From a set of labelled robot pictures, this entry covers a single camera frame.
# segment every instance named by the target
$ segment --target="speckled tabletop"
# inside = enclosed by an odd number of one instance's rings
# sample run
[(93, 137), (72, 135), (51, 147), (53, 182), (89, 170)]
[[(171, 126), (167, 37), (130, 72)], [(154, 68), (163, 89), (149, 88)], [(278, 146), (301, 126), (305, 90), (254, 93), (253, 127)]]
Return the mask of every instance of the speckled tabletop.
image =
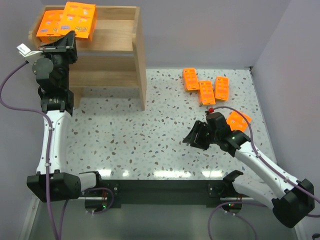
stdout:
[[(253, 80), (248, 70), (197, 69), (199, 80), (229, 78), (230, 106), (252, 118), (255, 144), (273, 161)], [(148, 69), (146, 109), (137, 89), (88, 88), (73, 112), (67, 167), (73, 174), (99, 171), (113, 180), (217, 180), (240, 170), (260, 178), (246, 165), (211, 145), (207, 151), (182, 143), (195, 120), (205, 121), (206, 106), (196, 92), (185, 92), (182, 69)], [(230, 110), (221, 110), (226, 118)]]

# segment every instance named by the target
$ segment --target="purple cable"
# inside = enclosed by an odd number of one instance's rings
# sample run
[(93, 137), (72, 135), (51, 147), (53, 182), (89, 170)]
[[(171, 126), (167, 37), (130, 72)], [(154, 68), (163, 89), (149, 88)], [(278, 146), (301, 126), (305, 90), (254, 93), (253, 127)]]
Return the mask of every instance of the purple cable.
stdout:
[[(274, 167), (272, 167), (257, 151), (255, 143), (254, 143), (254, 133), (252, 131), (251, 128), (251, 124), (250, 122), (247, 120), (247, 118), (238, 110), (234, 109), (233, 107), (230, 106), (217, 106), (214, 108), (214, 110), (217, 109), (230, 109), (235, 111), (236, 113), (238, 113), (241, 117), (243, 117), (243, 119), (245, 120), (246, 124), (248, 125), (249, 131), (250, 131), (250, 138), (251, 138), (251, 146), (253, 151), (255, 152), (255, 154), (259, 157), (259, 159), (269, 168), (271, 169), (274, 173), (276, 173), (277, 175), (279, 175), (283, 180), (285, 180), (286, 182), (290, 183), (292, 186), (294, 186), (295, 188), (299, 189), (301, 192), (303, 192), (304, 194), (308, 195), (309, 197), (313, 198), (314, 200), (316, 200), (319, 204), (320, 204), (320, 198), (316, 197), (315, 195), (313, 195), (312, 193), (308, 192), (307, 190), (303, 189), (302, 187), (298, 186), (297, 184), (295, 184), (294, 182), (292, 182), (289, 179), (286, 179), (286, 177), (284, 175), (282, 175), (281, 172), (277, 171)], [(308, 217), (311, 218), (320, 218), (320, 214), (308, 214)]]
[[(208, 228), (208, 233), (209, 233), (209, 237), (210, 237), (211, 240), (214, 240), (214, 238), (212, 237), (212, 234), (211, 234), (211, 229), (210, 229), (212, 216), (214, 215), (214, 213), (215, 213), (219, 208), (221, 208), (222, 206), (225, 206), (225, 205), (229, 205), (229, 204), (246, 204), (246, 205), (253, 205), (253, 206), (258, 206), (258, 207), (264, 207), (263, 204), (254, 203), (254, 202), (230, 201), (230, 202), (221, 203), (219, 206), (217, 206), (217, 207), (210, 213), (210, 216), (209, 216), (209, 219), (208, 219), (207, 228)], [(235, 216), (238, 217), (238, 218), (240, 218), (240, 219), (242, 219), (243, 221), (245, 221), (245, 222), (251, 227), (251, 229), (252, 229), (253, 232), (254, 232), (254, 239), (255, 239), (255, 240), (258, 240), (258, 234), (257, 234), (257, 231), (256, 231), (255, 227), (254, 227), (248, 220), (246, 220), (243, 216), (240, 216), (240, 215), (235, 215)]]
[(100, 190), (105, 190), (105, 191), (109, 192), (111, 194), (112, 199), (111, 199), (110, 204), (105, 209), (103, 209), (101, 211), (94, 212), (93, 214), (102, 214), (102, 213), (108, 211), (111, 208), (112, 204), (114, 204), (114, 201), (115, 201), (114, 193), (109, 188), (106, 188), (106, 187), (90, 188), (90, 189), (85, 190), (85, 192), (100, 191)]
[[(9, 73), (9, 75), (3, 80), (3, 82), (0, 85), (0, 104), (2, 104), (7, 109), (40, 114), (47, 120), (50, 129), (52, 129), (52, 123), (51, 123), (50, 118), (45, 113), (43, 113), (42, 111), (39, 111), (39, 110), (36, 110), (36, 109), (30, 109), (30, 108), (21, 108), (21, 107), (10, 106), (10, 105), (6, 104), (2, 99), (2, 91), (4, 89), (4, 86), (5, 86), (6, 82), (11, 78), (11, 76), (13, 74), (15, 74), (17, 71), (19, 71), (22, 67), (24, 67), (27, 64), (28, 64), (27, 61), (24, 62), (23, 64), (18, 66), (16, 69), (14, 69), (11, 73)], [(52, 130), (49, 130), (48, 142), (47, 142), (46, 153), (45, 153), (45, 163), (46, 164), (50, 163), (49, 162), (49, 154), (50, 154), (51, 138), (52, 138)], [(56, 240), (60, 240), (58, 232), (57, 232), (54, 216), (53, 216), (53, 213), (52, 213), (52, 207), (51, 207), (51, 201), (50, 201), (50, 184), (49, 183), (50, 183), (50, 169), (49, 169), (49, 166), (47, 166), (46, 169), (45, 169), (46, 205), (47, 205), (47, 209), (48, 209), (49, 218), (50, 218), (50, 221), (51, 221), (51, 226), (52, 226), (54, 237), (55, 237)]]
[(62, 239), (62, 225), (63, 225), (63, 222), (64, 222), (64, 216), (65, 216), (65, 211), (66, 211), (68, 202), (69, 202), (69, 200), (66, 200), (64, 202), (64, 205), (63, 205), (63, 208), (62, 208), (62, 211), (61, 211), (60, 228), (59, 228), (59, 238), (60, 238), (60, 240)]

